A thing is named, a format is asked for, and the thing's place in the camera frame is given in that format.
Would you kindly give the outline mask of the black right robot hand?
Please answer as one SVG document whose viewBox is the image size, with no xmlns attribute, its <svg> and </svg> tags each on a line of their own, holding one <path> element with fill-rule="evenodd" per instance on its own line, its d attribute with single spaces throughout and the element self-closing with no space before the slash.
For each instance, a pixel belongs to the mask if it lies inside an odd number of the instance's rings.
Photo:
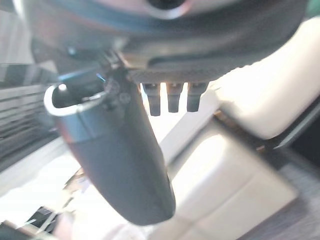
<svg viewBox="0 0 320 240">
<path fill-rule="evenodd" d="M 37 63 L 58 80 L 48 114 L 107 202 L 129 222 L 169 220 L 176 200 L 149 115 L 160 84 L 177 112 L 199 109 L 211 81 L 282 47 L 306 16 L 306 0 L 15 0 Z"/>
</svg>

